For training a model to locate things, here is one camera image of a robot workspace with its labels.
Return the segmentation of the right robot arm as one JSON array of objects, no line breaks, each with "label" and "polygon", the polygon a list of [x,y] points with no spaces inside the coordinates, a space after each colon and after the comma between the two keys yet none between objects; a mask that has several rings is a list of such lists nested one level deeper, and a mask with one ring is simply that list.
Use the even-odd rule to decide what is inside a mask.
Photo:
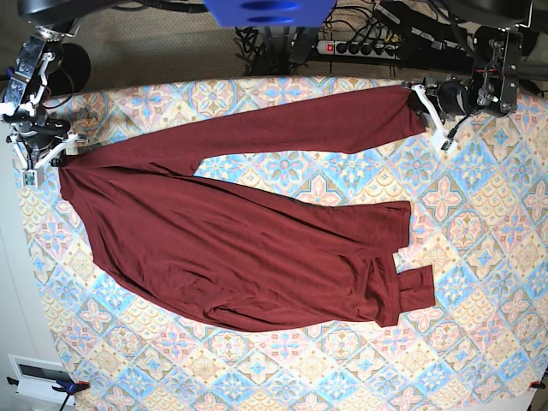
[{"label": "right robot arm", "polygon": [[49,115],[89,80],[91,61],[86,51],[63,42],[78,28],[78,21],[37,27],[20,48],[15,66],[6,70],[1,121],[10,126],[8,142],[26,172],[46,164],[59,166],[66,147],[79,139],[69,122]]}]

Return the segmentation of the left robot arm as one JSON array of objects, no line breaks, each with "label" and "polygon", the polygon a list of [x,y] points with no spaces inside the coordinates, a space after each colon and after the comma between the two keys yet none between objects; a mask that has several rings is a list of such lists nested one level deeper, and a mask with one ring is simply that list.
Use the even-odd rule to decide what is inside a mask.
[{"label": "left robot arm", "polygon": [[423,82],[427,100],[443,121],[485,112],[504,117],[517,108],[518,68],[522,62],[523,34],[479,27],[473,36],[474,63],[468,80]]}]

